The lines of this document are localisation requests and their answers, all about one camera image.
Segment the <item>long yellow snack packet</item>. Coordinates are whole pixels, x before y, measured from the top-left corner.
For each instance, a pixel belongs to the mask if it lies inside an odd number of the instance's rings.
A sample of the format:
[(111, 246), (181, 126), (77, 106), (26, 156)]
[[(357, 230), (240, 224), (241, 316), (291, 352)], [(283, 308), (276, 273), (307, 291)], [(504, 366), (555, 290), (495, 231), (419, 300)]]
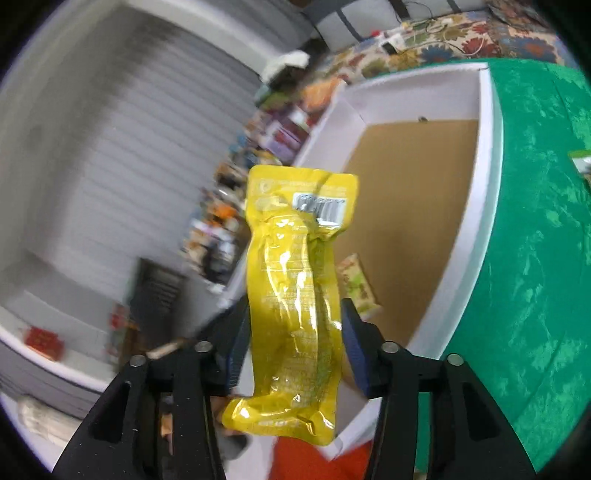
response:
[(232, 399), (229, 430), (317, 446), (335, 438), (342, 317), (334, 242), (356, 209), (355, 175), (259, 165), (245, 219), (253, 393)]

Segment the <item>green tablecloth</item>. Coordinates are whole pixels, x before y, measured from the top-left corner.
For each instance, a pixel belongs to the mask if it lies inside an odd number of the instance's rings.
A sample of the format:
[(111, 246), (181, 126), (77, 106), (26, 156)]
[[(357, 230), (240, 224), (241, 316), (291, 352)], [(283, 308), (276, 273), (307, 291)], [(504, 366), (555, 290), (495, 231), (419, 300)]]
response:
[(536, 468), (590, 400), (590, 85), (556, 64), (490, 62), (504, 118), (488, 250), (448, 351), (493, 395)]

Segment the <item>green snack packet in box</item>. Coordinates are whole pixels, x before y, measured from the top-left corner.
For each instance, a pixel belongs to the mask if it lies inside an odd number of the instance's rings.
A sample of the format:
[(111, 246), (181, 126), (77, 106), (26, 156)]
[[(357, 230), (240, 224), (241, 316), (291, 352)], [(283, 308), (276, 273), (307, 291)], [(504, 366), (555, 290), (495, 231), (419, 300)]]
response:
[(381, 311), (382, 306), (363, 271), (358, 254), (353, 253), (339, 262), (337, 274), (342, 287), (342, 296), (353, 301), (363, 321), (372, 319)]

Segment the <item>white cardboard box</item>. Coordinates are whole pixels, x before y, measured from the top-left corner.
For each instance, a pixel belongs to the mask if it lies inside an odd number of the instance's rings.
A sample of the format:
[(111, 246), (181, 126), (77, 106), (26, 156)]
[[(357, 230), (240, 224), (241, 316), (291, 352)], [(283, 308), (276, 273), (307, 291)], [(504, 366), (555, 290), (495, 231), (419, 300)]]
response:
[[(332, 101), (294, 168), (355, 175), (356, 209), (334, 242), (359, 255), (382, 309), (382, 335), (440, 357), (474, 289), (491, 236), (503, 163), (503, 118), (490, 68), (450, 64), (382, 76)], [(321, 446), (337, 456), (374, 428), (370, 401)]]

